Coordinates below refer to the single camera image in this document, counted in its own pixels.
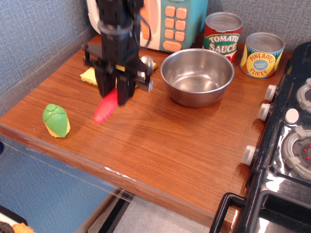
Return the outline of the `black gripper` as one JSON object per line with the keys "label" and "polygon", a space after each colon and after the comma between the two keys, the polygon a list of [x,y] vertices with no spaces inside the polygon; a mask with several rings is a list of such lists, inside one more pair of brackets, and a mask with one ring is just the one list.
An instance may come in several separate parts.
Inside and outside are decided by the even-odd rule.
{"label": "black gripper", "polygon": [[117,87],[118,105],[133,97],[136,86],[153,88],[153,70],[139,58],[140,23],[110,25],[98,23],[101,44],[84,44],[84,63],[94,67],[100,95],[104,98]]}

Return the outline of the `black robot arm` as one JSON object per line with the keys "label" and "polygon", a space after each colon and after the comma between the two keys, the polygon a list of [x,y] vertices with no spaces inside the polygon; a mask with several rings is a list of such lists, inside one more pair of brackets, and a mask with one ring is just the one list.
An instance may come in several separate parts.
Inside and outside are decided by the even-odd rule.
{"label": "black robot arm", "polygon": [[118,104],[133,97],[137,86],[151,91],[153,63],[139,57],[142,0],[96,0],[101,44],[87,43],[84,63],[95,69],[102,97],[117,90]]}

